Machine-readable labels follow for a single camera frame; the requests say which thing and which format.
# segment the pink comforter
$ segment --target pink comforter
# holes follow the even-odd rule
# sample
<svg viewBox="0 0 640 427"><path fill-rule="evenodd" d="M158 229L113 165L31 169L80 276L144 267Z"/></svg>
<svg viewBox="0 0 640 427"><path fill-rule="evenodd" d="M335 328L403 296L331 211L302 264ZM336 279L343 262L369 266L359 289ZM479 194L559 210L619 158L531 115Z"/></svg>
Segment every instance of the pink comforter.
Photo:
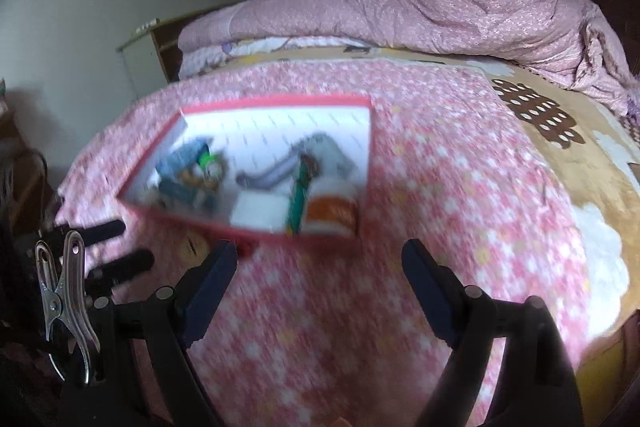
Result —
<svg viewBox="0 0 640 427"><path fill-rule="evenodd" d="M495 298L542 296L575 361L586 342L586 266L562 185L479 71L386 60L287 62L217 71L155 93L97 136L61 187L59 218L113 216L126 235L88 264L135 247L153 271L123 288L143 299L188 267L186 230L128 212L114 196L164 122L183 105L277 93L372 98L363 252L263 246L243 259L205 338L189 355L229 426L409 427L449 356L404 278L404 241L420 238L463 283ZM162 400L141 351L154 407ZM496 350L472 421L490 403Z"/></svg>
<svg viewBox="0 0 640 427"><path fill-rule="evenodd" d="M178 45L193 52L236 39L307 35L516 60L621 116L637 109L630 90L639 84L590 0L250 0L191 23Z"/></svg>

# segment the brown circle pattern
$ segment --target brown circle pattern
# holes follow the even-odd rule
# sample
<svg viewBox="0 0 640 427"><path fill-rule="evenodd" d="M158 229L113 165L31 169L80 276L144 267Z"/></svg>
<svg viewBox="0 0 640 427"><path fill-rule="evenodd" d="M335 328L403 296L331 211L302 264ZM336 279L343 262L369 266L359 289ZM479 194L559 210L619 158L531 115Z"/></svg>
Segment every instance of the brown circle pattern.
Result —
<svg viewBox="0 0 640 427"><path fill-rule="evenodd" d="M543 138L558 144L563 149L571 143L584 143L584 138L573 127L574 118L562 110L558 102L538 94L525 84L511 84L506 80L494 78L493 86L500 99L507 104L522 121L532 124Z"/></svg>

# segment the white container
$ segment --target white container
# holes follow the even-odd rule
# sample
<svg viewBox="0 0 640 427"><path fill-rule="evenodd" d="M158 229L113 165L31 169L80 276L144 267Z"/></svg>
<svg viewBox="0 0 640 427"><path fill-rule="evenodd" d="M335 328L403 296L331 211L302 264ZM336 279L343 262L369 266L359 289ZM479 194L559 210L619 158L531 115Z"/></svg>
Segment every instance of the white container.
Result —
<svg viewBox="0 0 640 427"><path fill-rule="evenodd" d="M355 237L357 231L357 188L338 177L320 176L311 180L300 233Z"/></svg>

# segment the pink floral bed sheet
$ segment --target pink floral bed sheet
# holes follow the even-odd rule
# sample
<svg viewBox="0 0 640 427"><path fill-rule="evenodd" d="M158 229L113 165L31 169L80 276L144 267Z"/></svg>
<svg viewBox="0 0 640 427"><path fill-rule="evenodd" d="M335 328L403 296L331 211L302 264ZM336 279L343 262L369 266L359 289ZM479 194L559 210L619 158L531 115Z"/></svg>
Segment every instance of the pink floral bed sheet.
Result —
<svg viewBox="0 0 640 427"><path fill-rule="evenodd" d="M90 225L121 216L123 238L88 265L137 247L154 269L121 288L143 299L177 282L188 231L130 213L115 199L129 171L183 105L277 93L357 93L372 99L370 194L362 253L260 247L241 260L193 366L230 426L410 426L449 355L434 338L401 269L420 238L463 283L494 298L542 296L570 356L586 343L584 251L569 197L500 101L469 68L387 60L277 62L219 70L174 84L132 107L86 147L63 182L59 219ZM471 422L484 418L498 374L494 347ZM144 349L148 398L162 400Z"/></svg>

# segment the wooden furniture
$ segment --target wooden furniture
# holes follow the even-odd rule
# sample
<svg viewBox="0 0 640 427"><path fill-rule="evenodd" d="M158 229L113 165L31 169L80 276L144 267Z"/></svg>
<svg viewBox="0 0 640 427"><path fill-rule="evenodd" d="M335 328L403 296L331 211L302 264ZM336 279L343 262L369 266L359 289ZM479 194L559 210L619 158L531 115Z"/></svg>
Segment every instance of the wooden furniture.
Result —
<svg viewBox="0 0 640 427"><path fill-rule="evenodd" d="M18 150L27 149L14 122L11 110L0 115L0 140L13 139ZM14 194L9 207L9 222L14 237L35 232L40 224L40 206L46 206L53 190L46 184L40 161L34 156L24 156L14 162Z"/></svg>
<svg viewBox="0 0 640 427"><path fill-rule="evenodd" d="M190 22L224 6L227 5L205 8L160 21L136 33L116 48L122 55L127 78L138 98L178 80L182 63L182 52L178 48L180 32Z"/></svg>

